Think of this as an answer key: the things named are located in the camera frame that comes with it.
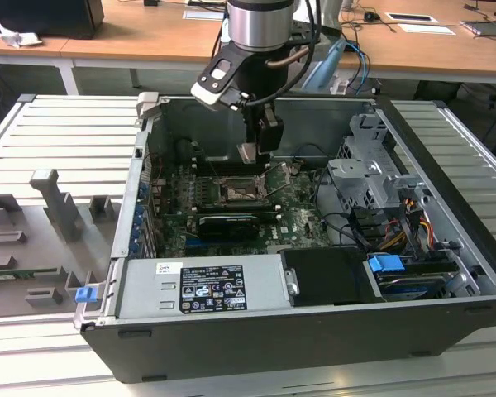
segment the black box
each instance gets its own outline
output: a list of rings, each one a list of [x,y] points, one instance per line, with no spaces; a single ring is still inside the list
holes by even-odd
[[[365,272],[367,257],[356,248],[323,247],[281,251],[285,269],[294,269],[299,295],[293,306],[377,302]]]
[[[91,39],[103,18],[101,0],[0,0],[0,23],[20,33]]]

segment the blue clip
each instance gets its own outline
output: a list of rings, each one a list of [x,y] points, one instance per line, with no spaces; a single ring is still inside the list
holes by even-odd
[[[77,288],[75,302],[78,304],[91,304],[98,301],[98,287]]]
[[[398,255],[374,255],[368,262],[373,272],[406,270]]]

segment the wooden desk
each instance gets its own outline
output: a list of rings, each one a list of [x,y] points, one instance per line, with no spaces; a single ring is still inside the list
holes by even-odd
[[[144,7],[138,0],[103,0],[105,19],[95,39],[69,40],[60,53],[69,58],[208,62],[221,23],[183,19],[185,9],[183,4]]]
[[[385,12],[407,12],[431,14],[441,24],[459,25],[461,20],[483,19],[463,9],[470,1],[361,0],[360,5],[374,7],[385,22],[389,20]],[[479,7],[494,19],[496,3],[480,2]],[[144,7],[141,0],[103,0],[103,9],[105,19],[93,40],[43,37],[44,45],[20,50],[0,41],[0,63],[55,66],[67,93],[77,94],[75,67],[202,70],[220,27],[216,21],[185,20],[185,7],[172,3]],[[341,19],[363,22],[363,11],[343,12]],[[366,24],[358,33],[371,58],[370,77],[496,83],[496,41],[474,39],[462,26],[450,28],[455,36],[405,33],[397,25],[391,27],[397,33],[385,25]],[[344,32],[354,39],[349,27]],[[344,54],[339,73],[352,74],[357,66],[356,55]]]
[[[393,22],[385,12],[427,14],[436,18],[436,25],[459,25],[460,21],[483,21],[476,12],[463,8],[470,0],[362,0],[360,5],[374,7],[384,22]],[[480,11],[496,19],[496,3],[479,2]],[[364,11],[343,12],[341,21],[356,20],[363,23],[358,32],[362,50],[371,58],[371,76],[412,78],[412,75],[434,77],[455,81],[482,81],[496,78],[496,40],[474,38],[474,34],[463,26],[449,27],[455,36],[406,33],[397,25],[368,25],[363,20]],[[354,32],[345,27],[349,40]],[[356,55],[345,54],[340,69],[357,67]]]

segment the warning label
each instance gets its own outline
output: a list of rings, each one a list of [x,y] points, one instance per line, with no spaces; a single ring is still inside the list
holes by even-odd
[[[183,267],[180,311],[184,314],[246,310],[242,265]]]

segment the blue cable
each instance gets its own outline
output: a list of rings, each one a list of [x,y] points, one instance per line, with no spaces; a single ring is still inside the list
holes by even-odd
[[[354,45],[352,45],[351,43],[347,43],[347,45],[352,48],[356,54],[359,55],[360,59],[362,60],[362,65],[364,66],[364,71],[362,72],[362,80],[360,81],[360,85],[358,86],[358,89],[356,90],[356,94],[355,95],[358,95],[359,92],[360,92],[360,89],[362,88],[362,86],[364,85],[364,82],[365,82],[365,78],[367,76],[367,64],[365,62],[365,57],[364,57],[364,53],[358,49],[357,47],[355,47]]]

